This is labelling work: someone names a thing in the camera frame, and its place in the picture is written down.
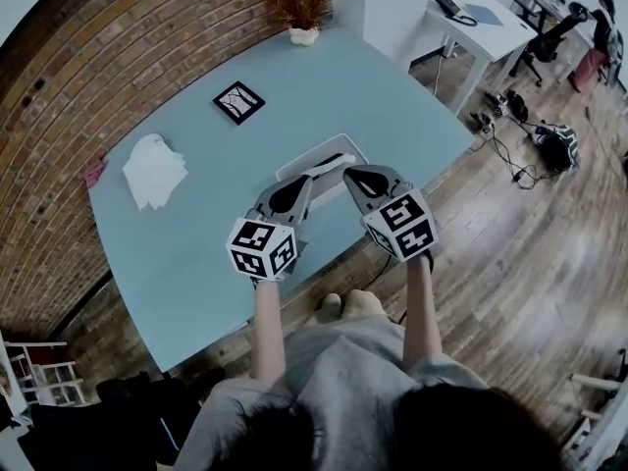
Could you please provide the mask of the black backpack with white stripes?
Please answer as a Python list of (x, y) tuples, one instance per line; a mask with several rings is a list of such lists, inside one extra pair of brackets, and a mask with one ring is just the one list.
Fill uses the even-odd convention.
[(536, 126), (533, 142), (549, 172), (560, 174), (579, 167), (577, 134), (569, 126)]

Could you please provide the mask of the black desk phone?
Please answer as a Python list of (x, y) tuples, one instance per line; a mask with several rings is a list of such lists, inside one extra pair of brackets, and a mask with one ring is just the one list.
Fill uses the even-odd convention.
[(453, 0), (434, 0), (442, 9), (445, 17), (464, 26), (477, 26), (478, 22), (470, 17), (460, 14), (460, 7)]

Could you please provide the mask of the white metal rack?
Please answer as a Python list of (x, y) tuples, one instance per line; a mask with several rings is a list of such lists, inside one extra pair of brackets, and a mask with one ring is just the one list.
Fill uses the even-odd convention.
[(596, 471), (628, 433), (628, 377), (623, 382), (573, 374), (573, 384), (613, 394), (601, 413), (582, 410), (584, 437), (574, 436), (564, 451), (579, 471)]

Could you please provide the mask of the person's beige left slipper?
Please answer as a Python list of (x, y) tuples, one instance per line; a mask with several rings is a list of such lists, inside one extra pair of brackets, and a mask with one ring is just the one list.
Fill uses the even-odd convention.
[(324, 323), (335, 322), (341, 317), (342, 301), (337, 293), (329, 293), (323, 298), (321, 313)]

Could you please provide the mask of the white cloth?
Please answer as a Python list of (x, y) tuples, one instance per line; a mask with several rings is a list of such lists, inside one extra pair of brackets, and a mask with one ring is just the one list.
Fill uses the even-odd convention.
[(139, 211), (163, 208), (188, 171), (181, 153), (173, 151), (158, 133), (138, 141), (123, 166), (131, 196)]

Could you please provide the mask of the person's beige slipper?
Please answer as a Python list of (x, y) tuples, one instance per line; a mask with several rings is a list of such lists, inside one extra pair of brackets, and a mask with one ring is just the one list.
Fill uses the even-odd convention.
[(335, 322), (341, 317), (342, 301), (337, 293), (329, 293), (323, 298), (321, 313), (324, 323)]
[(372, 316), (388, 317), (380, 299), (371, 291), (351, 290), (344, 300), (341, 317), (343, 319), (353, 319)]

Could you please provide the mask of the white desk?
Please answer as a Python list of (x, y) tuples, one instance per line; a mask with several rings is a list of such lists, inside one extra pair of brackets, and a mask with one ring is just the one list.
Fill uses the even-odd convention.
[(474, 59), (467, 77), (449, 103), (449, 110), (457, 115), (478, 86), (487, 67), (504, 59), (506, 63), (491, 86), (491, 92), (498, 93), (526, 45), (538, 34), (497, 0), (453, 0), (453, 2), (463, 12), (467, 11), (470, 5), (484, 7), (492, 11), (499, 20), (497, 25), (479, 23), (476, 26), (465, 26), (448, 19), (435, 1), (429, 0), (427, 3), (419, 27), (419, 54), (426, 54), (427, 46), (434, 44), (435, 38), (439, 37), (445, 57), (450, 57), (459, 46)]

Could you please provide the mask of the white shelf frame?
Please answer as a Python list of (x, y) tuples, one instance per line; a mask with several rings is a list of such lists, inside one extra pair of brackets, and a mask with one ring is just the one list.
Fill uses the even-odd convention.
[(6, 400), (14, 414), (34, 405), (88, 405), (83, 378), (66, 353), (65, 341), (6, 341), (0, 335), (0, 370), (7, 377)]

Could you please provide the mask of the black rounded device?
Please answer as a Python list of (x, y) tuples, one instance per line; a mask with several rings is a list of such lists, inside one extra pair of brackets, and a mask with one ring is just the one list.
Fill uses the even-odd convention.
[(526, 123), (529, 118), (529, 109), (524, 99), (514, 90), (506, 92), (506, 100), (512, 116), (520, 123)]

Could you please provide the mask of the person's grey clothing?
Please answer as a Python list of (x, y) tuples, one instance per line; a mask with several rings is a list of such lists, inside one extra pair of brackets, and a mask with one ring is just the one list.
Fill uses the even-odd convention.
[(283, 385), (229, 379), (203, 404), (175, 471), (385, 471), (406, 394), (486, 384), (444, 354), (402, 368), (404, 329), (384, 316), (304, 327)]

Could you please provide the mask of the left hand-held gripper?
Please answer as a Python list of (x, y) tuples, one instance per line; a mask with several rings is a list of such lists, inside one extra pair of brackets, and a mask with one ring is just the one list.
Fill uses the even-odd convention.
[(254, 281), (283, 281), (291, 275), (306, 242), (302, 224), (313, 179), (299, 175), (264, 190), (244, 217), (237, 218), (227, 241), (234, 269)]

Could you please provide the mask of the dried plant in white pot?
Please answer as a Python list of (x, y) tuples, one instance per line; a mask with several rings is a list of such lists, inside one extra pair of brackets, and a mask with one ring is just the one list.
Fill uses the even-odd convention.
[(326, 18), (333, 12), (333, 0), (266, 0), (269, 17), (288, 30), (290, 42), (312, 46)]

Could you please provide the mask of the black office chair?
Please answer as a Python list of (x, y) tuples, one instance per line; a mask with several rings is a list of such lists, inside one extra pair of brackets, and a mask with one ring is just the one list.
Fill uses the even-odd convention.
[(513, 0), (513, 2), (522, 10), (519, 17), (527, 25), (530, 25), (538, 35), (528, 42), (524, 51), (510, 69), (509, 75), (514, 78), (517, 75), (520, 64), (523, 63), (537, 78), (536, 86), (541, 87), (543, 78), (535, 68), (534, 61), (537, 60), (544, 64), (553, 62), (557, 58), (558, 46), (565, 40), (567, 32), (584, 23), (589, 17), (589, 11), (581, 4), (572, 3), (569, 5), (567, 16), (548, 31), (544, 31), (546, 18), (550, 14), (546, 9), (538, 2), (536, 2), (536, 5), (540, 7), (538, 11), (528, 7), (521, 0)]

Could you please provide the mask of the white strip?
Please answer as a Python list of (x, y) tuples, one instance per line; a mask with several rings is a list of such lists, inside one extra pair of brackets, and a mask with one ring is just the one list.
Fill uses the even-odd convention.
[(353, 154), (337, 153), (317, 166), (304, 171), (303, 175), (316, 180), (318, 177), (328, 174), (334, 169), (340, 168), (344, 165), (354, 164), (355, 162), (356, 157)]

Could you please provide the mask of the person's beige right slipper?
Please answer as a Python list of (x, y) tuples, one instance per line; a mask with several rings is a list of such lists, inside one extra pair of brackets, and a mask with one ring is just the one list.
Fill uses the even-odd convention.
[(380, 299), (371, 291), (351, 290), (344, 300), (341, 317), (343, 319), (353, 319), (372, 316), (388, 317)]

